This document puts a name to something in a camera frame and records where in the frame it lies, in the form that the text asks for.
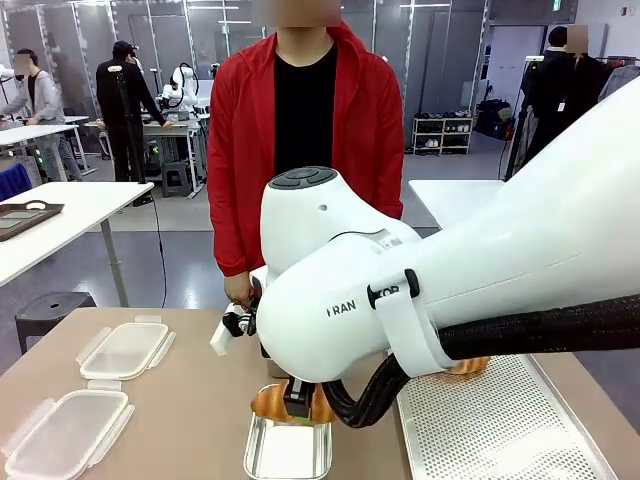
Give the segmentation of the person's right hand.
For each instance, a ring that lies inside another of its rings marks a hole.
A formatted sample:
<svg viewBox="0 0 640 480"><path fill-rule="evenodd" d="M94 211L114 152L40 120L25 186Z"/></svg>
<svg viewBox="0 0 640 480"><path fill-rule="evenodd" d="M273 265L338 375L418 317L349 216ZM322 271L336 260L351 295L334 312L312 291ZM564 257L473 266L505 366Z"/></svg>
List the person's right hand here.
<svg viewBox="0 0 640 480"><path fill-rule="evenodd" d="M253 286L248 272L224 278L224 291L228 300L243 307L248 307L253 297Z"/></svg>

